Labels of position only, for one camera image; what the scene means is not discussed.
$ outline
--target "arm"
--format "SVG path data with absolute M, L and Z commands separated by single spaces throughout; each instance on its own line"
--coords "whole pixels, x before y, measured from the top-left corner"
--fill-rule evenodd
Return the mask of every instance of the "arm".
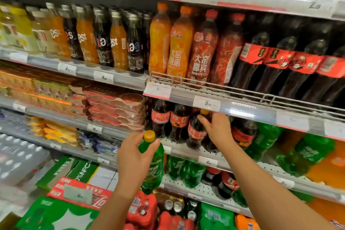
M 159 139 L 156 139 L 141 154 L 138 145 L 143 135 L 144 133 L 133 132 L 122 142 L 117 153 L 119 181 L 89 230 L 123 230 L 128 209 L 149 171 L 153 154 L 160 144 Z
M 214 113 L 212 123 L 200 115 L 198 119 L 229 163 L 261 229 L 336 229 L 278 183 L 236 144 L 226 115 Z

